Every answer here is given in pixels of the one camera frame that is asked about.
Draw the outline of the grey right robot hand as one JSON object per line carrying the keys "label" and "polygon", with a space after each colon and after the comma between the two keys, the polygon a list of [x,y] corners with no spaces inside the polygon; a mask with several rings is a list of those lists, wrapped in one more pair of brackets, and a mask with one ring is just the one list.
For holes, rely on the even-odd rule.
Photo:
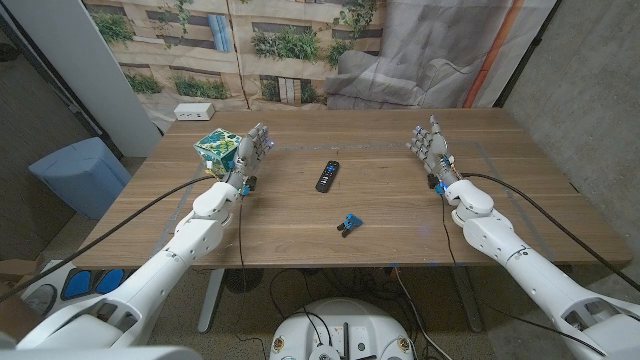
{"label": "grey right robot hand", "polygon": [[412,131],[406,147],[423,163],[428,175],[448,187],[459,181],[461,176],[454,169],[454,157],[434,115],[430,116],[429,123],[429,128],[417,126]]}

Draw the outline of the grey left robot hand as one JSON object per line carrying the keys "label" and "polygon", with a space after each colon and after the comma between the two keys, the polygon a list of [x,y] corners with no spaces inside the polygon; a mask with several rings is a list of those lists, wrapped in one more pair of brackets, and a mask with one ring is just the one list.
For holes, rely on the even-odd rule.
{"label": "grey left robot hand", "polygon": [[249,177],[258,172],[261,162],[273,145],[268,127],[258,123],[242,138],[234,155],[234,167],[230,170],[225,182],[240,189]]}

